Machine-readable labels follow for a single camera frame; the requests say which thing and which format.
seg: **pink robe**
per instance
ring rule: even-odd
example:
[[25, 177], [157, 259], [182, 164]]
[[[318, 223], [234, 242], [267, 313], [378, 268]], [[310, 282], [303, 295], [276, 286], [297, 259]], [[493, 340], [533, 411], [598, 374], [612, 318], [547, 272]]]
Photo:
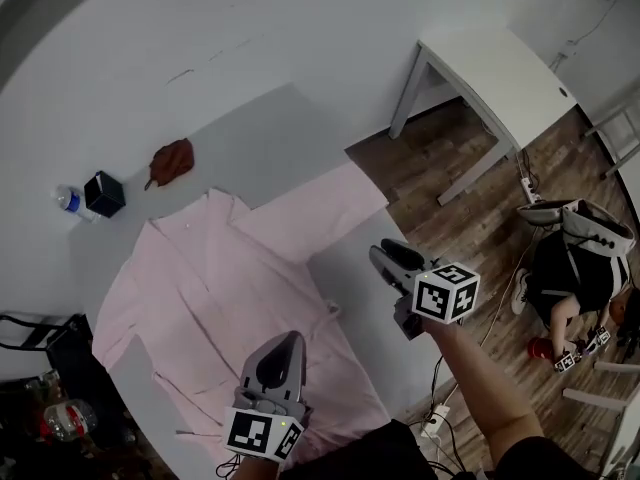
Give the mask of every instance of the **pink robe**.
[[138, 335], [190, 428], [178, 435], [221, 463], [231, 455], [221, 443], [224, 407], [245, 359], [298, 330], [314, 413], [291, 462], [346, 445], [389, 417], [305, 263], [386, 204], [347, 163], [254, 210], [212, 189], [145, 223], [100, 309], [93, 354], [108, 370]]

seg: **plastic bottle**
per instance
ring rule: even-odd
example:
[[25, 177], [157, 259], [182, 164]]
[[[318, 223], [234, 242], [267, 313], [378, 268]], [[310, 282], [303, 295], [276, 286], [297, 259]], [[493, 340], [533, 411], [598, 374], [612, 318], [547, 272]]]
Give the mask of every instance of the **plastic bottle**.
[[98, 426], [98, 418], [83, 400], [68, 400], [44, 410], [44, 421], [59, 441], [73, 441]]
[[73, 213], [87, 222], [96, 222], [100, 217], [87, 208], [84, 194], [72, 187], [58, 185], [53, 198], [64, 211]]

